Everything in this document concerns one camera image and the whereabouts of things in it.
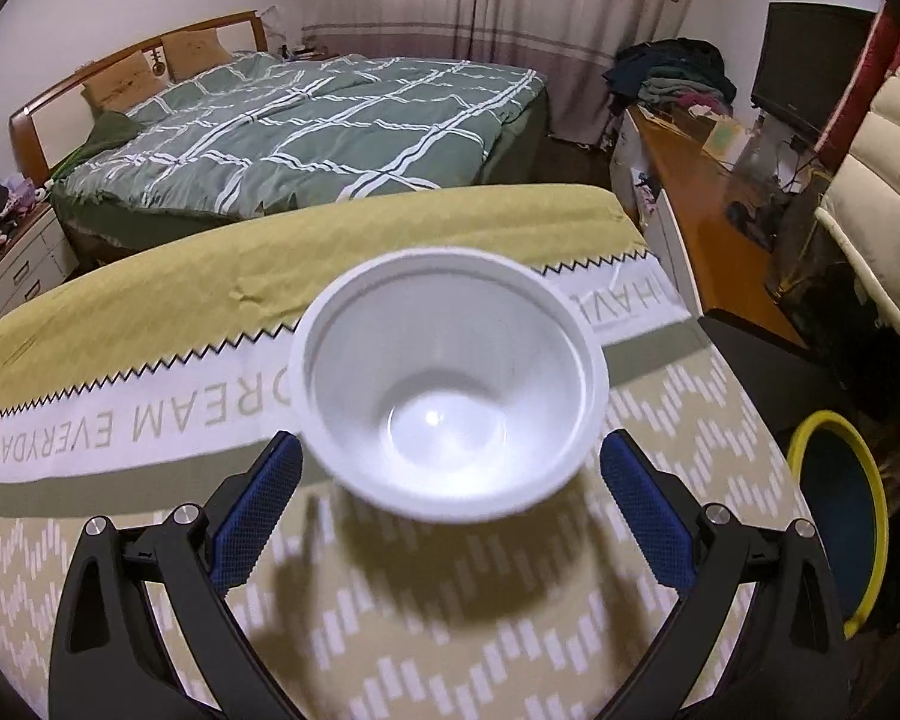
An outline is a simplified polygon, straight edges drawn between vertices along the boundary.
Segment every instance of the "green bedspread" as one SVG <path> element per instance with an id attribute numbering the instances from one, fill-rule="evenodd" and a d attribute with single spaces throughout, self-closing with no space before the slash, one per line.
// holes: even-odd
<path id="1" fill-rule="evenodd" d="M 463 61 L 245 55 L 130 111 L 146 129 L 72 169 L 62 189 L 77 203 L 252 218 L 466 186 L 544 84 Z"/>

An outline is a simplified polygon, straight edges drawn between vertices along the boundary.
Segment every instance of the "white bowl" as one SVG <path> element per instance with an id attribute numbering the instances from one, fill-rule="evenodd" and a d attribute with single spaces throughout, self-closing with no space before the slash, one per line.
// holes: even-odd
<path id="1" fill-rule="evenodd" d="M 319 464 L 381 509 L 434 522 L 504 517 L 560 490 L 600 437 L 609 391 L 577 307 L 533 271 L 463 248 L 343 274 L 290 353 Z"/>

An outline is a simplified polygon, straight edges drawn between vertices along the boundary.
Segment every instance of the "blue gripper pad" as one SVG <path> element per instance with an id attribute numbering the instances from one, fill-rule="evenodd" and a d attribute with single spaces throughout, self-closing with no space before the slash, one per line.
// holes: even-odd
<path id="1" fill-rule="evenodd" d="M 302 473 L 303 450 L 296 437 L 288 434 L 259 466 L 218 528 L 210 581 L 219 594 L 250 579 Z"/>
<path id="2" fill-rule="evenodd" d="M 604 440 L 600 471 L 653 576 L 683 595 L 697 577 L 693 538 L 683 520 L 619 434 L 611 433 Z"/>

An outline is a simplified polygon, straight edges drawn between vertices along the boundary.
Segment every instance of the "orange pillow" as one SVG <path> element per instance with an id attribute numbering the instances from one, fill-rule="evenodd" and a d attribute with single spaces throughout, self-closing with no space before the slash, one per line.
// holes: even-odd
<path id="1" fill-rule="evenodd" d="M 163 52 L 174 81 L 192 79 L 205 70 L 233 61 L 230 53 L 220 45 L 216 29 L 183 30 L 164 35 Z"/>
<path id="2" fill-rule="evenodd" d="M 84 81 L 83 88 L 96 108 L 127 113 L 160 94 L 167 82 L 154 75 L 143 52 L 136 52 Z"/>

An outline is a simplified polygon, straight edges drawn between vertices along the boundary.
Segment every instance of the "television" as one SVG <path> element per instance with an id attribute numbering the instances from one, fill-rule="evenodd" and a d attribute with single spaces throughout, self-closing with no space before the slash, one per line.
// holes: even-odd
<path id="1" fill-rule="evenodd" d="M 813 2 L 771 2 L 754 105 L 816 143 L 847 86 L 874 13 Z"/>

